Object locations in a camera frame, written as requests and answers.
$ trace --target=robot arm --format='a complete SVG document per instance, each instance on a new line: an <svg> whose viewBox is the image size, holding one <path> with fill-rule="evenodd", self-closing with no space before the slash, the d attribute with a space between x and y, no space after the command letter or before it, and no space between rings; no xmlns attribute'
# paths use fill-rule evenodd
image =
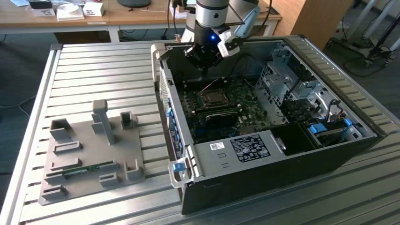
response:
<svg viewBox="0 0 400 225"><path fill-rule="evenodd" d="M231 0L231 2L230 0L198 0L196 10L188 13L183 41L194 41L192 47L186 51L186 57L204 74L210 67L216 66L224 58L240 51L243 38L248 35L260 13L258 4L258 0ZM247 22L243 22L238 11L247 18ZM240 31L240 37L228 26L238 25L238 22L227 22L227 18L232 18L232 15L242 20L239 23L242 29L240 27L236 29Z"/></svg>

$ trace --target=slatted metal surface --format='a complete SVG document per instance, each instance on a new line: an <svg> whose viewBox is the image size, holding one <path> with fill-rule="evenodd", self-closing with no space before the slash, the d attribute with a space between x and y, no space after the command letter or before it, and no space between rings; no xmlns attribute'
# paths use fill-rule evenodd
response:
<svg viewBox="0 0 400 225"><path fill-rule="evenodd" d="M390 135L334 173L190 216L170 185L168 154L151 78L151 42L66 45L55 60L51 93L23 177L14 222L30 224L399 224L400 127L398 118L300 37L291 40ZM108 99L108 116L139 115L146 181L40 206L51 120L91 120L91 101Z"/></svg>

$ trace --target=floor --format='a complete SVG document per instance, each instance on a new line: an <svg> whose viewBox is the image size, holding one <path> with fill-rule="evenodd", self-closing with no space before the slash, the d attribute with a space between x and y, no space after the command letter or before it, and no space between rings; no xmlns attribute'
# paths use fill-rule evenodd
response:
<svg viewBox="0 0 400 225"><path fill-rule="evenodd" d="M352 24L360 15L363 5L358 9L350 9L344 21ZM362 31L371 19L378 15L376 12L370 12L367 19L360 26L360 30L355 37L360 37ZM391 20L386 20L375 32L376 38L384 32L391 24ZM159 40L163 30L138 30L128 35L135 39ZM395 29L387 41L387 46L391 46L400 37L400 27ZM42 73L46 66L47 56L52 44L58 40L54 34L10 34L3 43L0 43L0 105L15 105L24 99L32 97L38 92ZM343 66L343 63L359 57L359 54L346 49L340 45L334 45L324 50L326 54ZM364 67L363 60L355 61L348 65L351 71L356 74L367 74L376 69L382 69L383 62L378 62L370 68ZM398 77L400 71L400 63L395 61L383 70L370 77L356 77L354 79L372 94L372 96L383 103L391 112L400 117L400 92ZM22 107L30 113L34 105L34 100L28 101ZM10 175L2 173L12 172L28 116L18 108L0 108L0 206L7 192Z"/></svg>

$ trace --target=motherboard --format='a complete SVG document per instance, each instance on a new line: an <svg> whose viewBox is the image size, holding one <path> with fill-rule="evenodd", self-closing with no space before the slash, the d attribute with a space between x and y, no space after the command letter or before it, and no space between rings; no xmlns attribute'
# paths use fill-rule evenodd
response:
<svg viewBox="0 0 400 225"><path fill-rule="evenodd" d="M268 112L255 95L256 81L220 78L204 83L204 87L199 83L184 85L179 95L195 143L251 134L271 127Z"/></svg>

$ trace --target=barcode sticker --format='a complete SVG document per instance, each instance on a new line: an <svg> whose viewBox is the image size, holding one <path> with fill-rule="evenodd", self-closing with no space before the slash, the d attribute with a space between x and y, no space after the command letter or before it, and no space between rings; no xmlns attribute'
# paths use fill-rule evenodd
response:
<svg viewBox="0 0 400 225"><path fill-rule="evenodd" d="M218 150L218 149L226 148L223 142L220 142L220 143L214 143L214 144L210 145L210 147L211 147L211 150Z"/></svg>

